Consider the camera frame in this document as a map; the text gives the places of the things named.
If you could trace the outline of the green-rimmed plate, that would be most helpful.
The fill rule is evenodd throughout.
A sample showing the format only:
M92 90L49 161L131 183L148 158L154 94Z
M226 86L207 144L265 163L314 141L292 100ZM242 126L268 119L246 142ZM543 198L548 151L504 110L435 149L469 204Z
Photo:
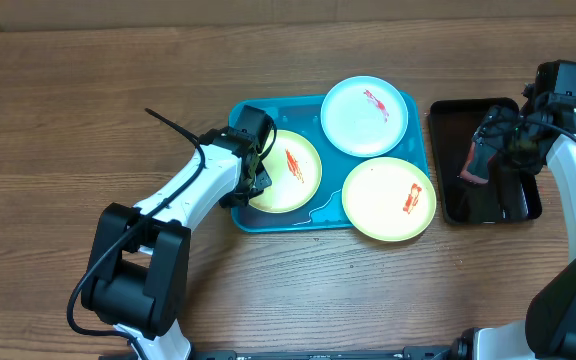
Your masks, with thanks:
M268 156L262 161L272 184L250 200L266 213L287 213L304 206L317 192L322 163L315 147L303 136L279 130Z

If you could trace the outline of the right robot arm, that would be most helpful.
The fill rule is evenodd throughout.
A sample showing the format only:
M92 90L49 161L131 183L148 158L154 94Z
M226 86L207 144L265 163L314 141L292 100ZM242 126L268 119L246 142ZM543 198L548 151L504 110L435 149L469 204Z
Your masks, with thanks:
M475 331L473 359L576 359L576 106L530 115L493 106L475 131L462 179L482 185L491 160L536 162L552 173L568 234L567 267L531 301L526 317Z

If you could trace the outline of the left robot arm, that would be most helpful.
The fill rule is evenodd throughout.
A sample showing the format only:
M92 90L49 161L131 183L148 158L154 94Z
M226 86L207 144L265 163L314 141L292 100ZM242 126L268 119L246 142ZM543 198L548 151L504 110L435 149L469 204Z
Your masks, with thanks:
M136 359L189 358L177 313L192 233L214 205L243 206L270 184L262 162L277 137L273 123L201 136L176 130L194 146L193 157L155 194L102 212L87 269L66 310L72 330L121 337Z

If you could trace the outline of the red sponge with green scourer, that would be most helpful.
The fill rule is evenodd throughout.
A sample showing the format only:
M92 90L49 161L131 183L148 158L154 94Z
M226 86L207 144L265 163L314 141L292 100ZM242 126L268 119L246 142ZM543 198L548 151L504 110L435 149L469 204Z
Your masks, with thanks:
M473 184L487 184L490 179L489 162L495 155L496 151L487 144L473 142L459 177Z

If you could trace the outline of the light blue plate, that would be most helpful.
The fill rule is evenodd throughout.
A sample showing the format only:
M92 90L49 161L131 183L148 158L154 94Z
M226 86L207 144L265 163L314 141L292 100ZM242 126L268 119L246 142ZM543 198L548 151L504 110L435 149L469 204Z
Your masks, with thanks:
M376 157L393 150L408 127L402 93L373 76L354 76L337 83L321 106L322 129L340 151L355 157Z

